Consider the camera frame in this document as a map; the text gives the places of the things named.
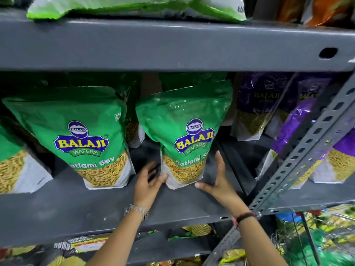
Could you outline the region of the person's right hand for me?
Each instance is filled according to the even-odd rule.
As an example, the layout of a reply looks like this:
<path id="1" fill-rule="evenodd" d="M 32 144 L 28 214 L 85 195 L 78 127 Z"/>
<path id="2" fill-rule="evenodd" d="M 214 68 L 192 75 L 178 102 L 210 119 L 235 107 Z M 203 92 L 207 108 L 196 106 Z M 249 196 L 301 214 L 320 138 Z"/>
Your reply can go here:
<path id="1" fill-rule="evenodd" d="M 217 163 L 217 175 L 215 184 L 213 185 L 214 191 L 205 192 L 213 196 L 232 216 L 237 217 L 242 213 L 249 212 L 248 207 L 237 195 L 235 189 L 225 176 L 225 163 L 220 151 L 216 152 L 215 159 Z"/>

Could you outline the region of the person's left hand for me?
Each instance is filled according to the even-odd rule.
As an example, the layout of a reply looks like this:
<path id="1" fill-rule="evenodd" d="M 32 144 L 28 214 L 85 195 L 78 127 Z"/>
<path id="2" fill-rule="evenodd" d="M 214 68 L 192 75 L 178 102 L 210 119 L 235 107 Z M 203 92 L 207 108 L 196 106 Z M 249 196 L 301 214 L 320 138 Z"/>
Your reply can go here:
<path id="1" fill-rule="evenodd" d="M 157 177 L 156 167 L 157 163 L 155 161 L 151 161 L 145 165 L 139 172 L 135 184 L 133 204 L 144 207 L 148 211 L 153 205 L 159 191 L 159 189 L 154 189 L 154 178 Z"/>

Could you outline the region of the person's right forearm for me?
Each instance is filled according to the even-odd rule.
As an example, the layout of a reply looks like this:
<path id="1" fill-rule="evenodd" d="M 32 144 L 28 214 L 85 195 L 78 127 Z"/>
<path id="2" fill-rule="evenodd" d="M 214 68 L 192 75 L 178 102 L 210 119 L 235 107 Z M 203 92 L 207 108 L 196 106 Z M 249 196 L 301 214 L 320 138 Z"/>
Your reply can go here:
<path id="1" fill-rule="evenodd" d="M 240 221 L 238 228 L 249 266 L 289 266 L 254 216 Z"/>

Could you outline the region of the person's left forearm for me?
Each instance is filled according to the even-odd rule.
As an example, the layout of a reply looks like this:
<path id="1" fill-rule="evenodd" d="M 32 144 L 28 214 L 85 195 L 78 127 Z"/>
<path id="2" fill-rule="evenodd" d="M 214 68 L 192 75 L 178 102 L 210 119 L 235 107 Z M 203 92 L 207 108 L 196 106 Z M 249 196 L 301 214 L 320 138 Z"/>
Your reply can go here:
<path id="1" fill-rule="evenodd" d="M 126 266 L 141 221 L 139 212 L 126 215 L 86 266 Z"/>

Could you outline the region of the silver wrist watch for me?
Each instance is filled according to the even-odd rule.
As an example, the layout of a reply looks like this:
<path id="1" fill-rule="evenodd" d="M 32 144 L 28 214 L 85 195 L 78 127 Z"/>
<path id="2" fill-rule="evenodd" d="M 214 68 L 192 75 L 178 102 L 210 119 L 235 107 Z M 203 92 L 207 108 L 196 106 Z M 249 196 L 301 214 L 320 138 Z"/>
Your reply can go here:
<path id="1" fill-rule="evenodd" d="M 149 215 L 149 211 L 145 209 L 144 207 L 137 206 L 135 204 L 130 204 L 124 212 L 124 216 L 128 215 L 130 212 L 136 211 L 139 212 L 142 215 L 142 221 L 143 222 Z"/>

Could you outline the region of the yellow and green snack packet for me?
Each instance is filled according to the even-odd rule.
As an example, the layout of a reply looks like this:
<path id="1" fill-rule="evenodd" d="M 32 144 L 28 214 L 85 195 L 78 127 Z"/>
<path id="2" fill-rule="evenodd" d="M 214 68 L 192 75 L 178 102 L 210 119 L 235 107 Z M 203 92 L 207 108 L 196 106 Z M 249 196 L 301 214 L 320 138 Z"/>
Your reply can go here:
<path id="1" fill-rule="evenodd" d="M 192 226 L 184 226 L 172 229 L 168 234 L 168 241 L 176 241 L 180 239 L 189 239 L 196 237 L 208 236 L 212 232 L 209 224 L 197 224 Z"/>

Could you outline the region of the black and red wrist band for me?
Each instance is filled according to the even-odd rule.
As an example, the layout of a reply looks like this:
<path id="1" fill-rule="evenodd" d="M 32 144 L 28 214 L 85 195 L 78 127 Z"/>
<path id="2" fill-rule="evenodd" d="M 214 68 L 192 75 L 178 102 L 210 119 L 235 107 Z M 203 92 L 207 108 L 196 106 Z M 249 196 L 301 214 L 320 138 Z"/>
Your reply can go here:
<path id="1" fill-rule="evenodd" d="M 250 217 L 254 217 L 255 219 L 257 219 L 257 216 L 256 216 L 253 212 L 251 212 L 251 211 L 242 213 L 242 214 L 240 214 L 240 215 L 237 216 L 237 217 L 233 216 L 232 220 L 233 220 L 233 225 L 234 225 L 234 227 L 237 229 L 237 228 L 239 227 L 239 224 L 240 224 L 243 220 L 245 220 L 245 219 L 247 219 L 247 218 L 250 218 Z"/>

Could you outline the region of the purple snack packet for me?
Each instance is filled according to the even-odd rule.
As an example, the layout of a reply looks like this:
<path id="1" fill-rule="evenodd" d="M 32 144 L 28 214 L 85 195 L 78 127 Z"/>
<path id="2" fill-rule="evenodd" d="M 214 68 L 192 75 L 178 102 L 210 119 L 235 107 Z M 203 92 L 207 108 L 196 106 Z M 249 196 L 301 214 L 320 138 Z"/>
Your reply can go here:
<path id="1" fill-rule="evenodd" d="M 259 140 L 288 89 L 294 72 L 247 72 L 238 87 L 230 135 L 237 141 Z"/>
<path id="2" fill-rule="evenodd" d="M 341 184 L 355 172 L 355 126 L 321 157 L 310 179 L 313 183 Z"/>
<path id="3" fill-rule="evenodd" d="M 317 102 L 318 96 L 335 77 L 334 73 L 299 73 L 295 76 L 270 123 L 276 130 L 275 138 L 269 152 L 256 168 L 256 180 L 261 179 L 282 153 L 298 126 Z"/>

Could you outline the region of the dark packet with yellow label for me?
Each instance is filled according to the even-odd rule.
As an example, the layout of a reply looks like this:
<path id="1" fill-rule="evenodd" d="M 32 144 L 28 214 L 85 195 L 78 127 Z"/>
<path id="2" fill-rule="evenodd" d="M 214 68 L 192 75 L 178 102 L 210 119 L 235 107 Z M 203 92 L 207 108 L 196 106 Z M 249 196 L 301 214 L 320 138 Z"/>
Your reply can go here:
<path id="1" fill-rule="evenodd" d="M 97 251 L 104 245 L 109 235 L 110 233 L 105 233 L 71 238 L 66 241 L 54 243 L 53 248 L 63 251 L 65 255 Z"/>

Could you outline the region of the yellow wavy print packet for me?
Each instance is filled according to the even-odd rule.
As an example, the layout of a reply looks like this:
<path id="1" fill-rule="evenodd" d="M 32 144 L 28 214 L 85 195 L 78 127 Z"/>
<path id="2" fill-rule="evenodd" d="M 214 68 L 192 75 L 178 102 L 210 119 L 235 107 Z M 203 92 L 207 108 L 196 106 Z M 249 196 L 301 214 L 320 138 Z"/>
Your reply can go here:
<path id="1" fill-rule="evenodd" d="M 66 258 L 63 255 L 59 255 L 51 259 L 47 266 L 86 266 L 86 262 L 77 256 Z"/>

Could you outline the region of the grey metal shelving rack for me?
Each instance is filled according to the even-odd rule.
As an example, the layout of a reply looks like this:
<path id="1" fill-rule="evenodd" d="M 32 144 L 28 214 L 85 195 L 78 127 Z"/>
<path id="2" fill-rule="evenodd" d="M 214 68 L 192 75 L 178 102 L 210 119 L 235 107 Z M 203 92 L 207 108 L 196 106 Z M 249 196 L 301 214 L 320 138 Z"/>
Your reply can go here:
<path id="1" fill-rule="evenodd" d="M 25 10 L 1 8 L 0 71 L 331 71 L 348 80 L 355 71 L 355 30 L 260 21 L 34 22 Z M 215 180 L 217 149 L 213 143 L 206 182 Z M 131 203 L 137 176 L 122 189 L 89 190 L 69 165 L 48 156 L 53 180 L 31 194 L 0 195 L 0 248 L 111 232 Z"/>

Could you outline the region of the light green and white packet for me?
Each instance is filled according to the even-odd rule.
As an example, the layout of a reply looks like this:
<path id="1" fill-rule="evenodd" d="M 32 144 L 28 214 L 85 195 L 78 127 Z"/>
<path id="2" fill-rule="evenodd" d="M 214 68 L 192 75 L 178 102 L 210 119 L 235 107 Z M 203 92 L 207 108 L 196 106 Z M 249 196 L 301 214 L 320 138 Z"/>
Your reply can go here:
<path id="1" fill-rule="evenodd" d="M 33 0 L 32 20 L 58 20 L 71 12 L 123 17 L 245 21 L 244 0 Z"/>

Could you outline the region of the orange snack packet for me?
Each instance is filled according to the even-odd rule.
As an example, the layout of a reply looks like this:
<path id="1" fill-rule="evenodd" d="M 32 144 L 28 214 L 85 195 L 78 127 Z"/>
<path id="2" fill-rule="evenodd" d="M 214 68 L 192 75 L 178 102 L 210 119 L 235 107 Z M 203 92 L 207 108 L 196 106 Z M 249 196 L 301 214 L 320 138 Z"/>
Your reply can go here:
<path id="1" fill-rule="evenodd" d="M 306 0 L 281 0 L 276 21 L 299 23 Z"/>
<path id="2" fill-rule="evenodd" d="M 332 26 L 349 20 L 355 9 L 355 0 L 306 0 L 301 24 Z"/>

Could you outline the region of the grey slotted angle post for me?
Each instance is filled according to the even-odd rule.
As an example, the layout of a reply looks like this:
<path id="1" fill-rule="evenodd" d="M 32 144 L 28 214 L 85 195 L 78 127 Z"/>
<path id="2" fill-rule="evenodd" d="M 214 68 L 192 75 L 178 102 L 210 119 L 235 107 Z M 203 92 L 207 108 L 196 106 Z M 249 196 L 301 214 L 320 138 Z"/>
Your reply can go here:
<path id="1" fill-rule="evenodd" d="M 242 199 L 271 237 L 276 232 L 275 214 L 320 210 L 344 203 L 355 204 L 355 176 L 348 183 L 324 184 L 307 180 L 302 188 L 291 186 L 316 164 L 328 149 L 355 126 L 355 71 L 329 86 L 298 126 L 283 151 L 256 181 L 251 160 L 261 157 L 271 140 L 237 142 L 220 137 L 218 146 L 242 189 Z"/>

